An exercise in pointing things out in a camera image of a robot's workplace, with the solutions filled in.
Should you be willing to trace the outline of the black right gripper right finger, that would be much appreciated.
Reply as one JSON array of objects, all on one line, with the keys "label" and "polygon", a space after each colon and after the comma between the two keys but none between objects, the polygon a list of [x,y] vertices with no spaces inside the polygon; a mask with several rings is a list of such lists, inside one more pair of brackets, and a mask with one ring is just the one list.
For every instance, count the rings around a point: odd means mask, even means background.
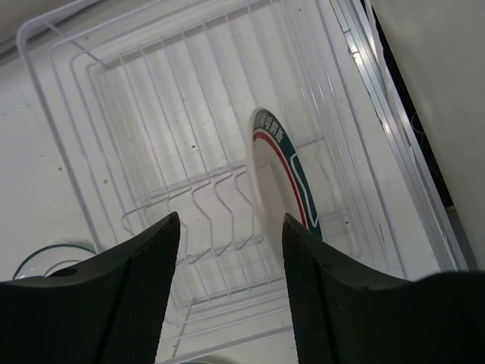
[{"label": "black right gripper right finger", "polygon": [[484,274],[384,274],[285,215],[283,264],[300,363],[482,363]]}]

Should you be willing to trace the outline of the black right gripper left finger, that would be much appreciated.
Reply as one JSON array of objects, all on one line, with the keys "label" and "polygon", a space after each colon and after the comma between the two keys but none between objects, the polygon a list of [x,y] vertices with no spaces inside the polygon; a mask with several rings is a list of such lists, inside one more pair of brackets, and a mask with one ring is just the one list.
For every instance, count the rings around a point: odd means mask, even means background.
[{"label": "black right gripper left finger", "polygon": [[1,284],[3,363],[153,363],[180,243],[171,213],[90,259]]}]

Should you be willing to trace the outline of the glass plate with green rim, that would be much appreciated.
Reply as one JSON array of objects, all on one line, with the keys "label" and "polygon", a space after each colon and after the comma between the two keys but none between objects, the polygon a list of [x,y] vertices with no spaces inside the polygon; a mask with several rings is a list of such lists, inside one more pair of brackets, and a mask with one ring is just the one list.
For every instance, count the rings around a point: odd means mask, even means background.
[{"label": "glass plate with green rim", "polygon": [[97,254],[90,244],[54,243],[26,257],[16,269],[13,280],[50,274],[90,259]]}]

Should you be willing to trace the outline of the white plate green red rim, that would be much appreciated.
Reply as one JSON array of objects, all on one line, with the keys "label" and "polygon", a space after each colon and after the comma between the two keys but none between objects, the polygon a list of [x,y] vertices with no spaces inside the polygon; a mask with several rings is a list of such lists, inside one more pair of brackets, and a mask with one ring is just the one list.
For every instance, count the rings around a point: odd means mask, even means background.
[{"label": "white plate green red rim", "polygon": [[290,214],[322,238],[322,228],[308,179],[289,135],[266,108],[250,116],[246,163],[257,222],[280,265],[283,264],[283,219]]}]

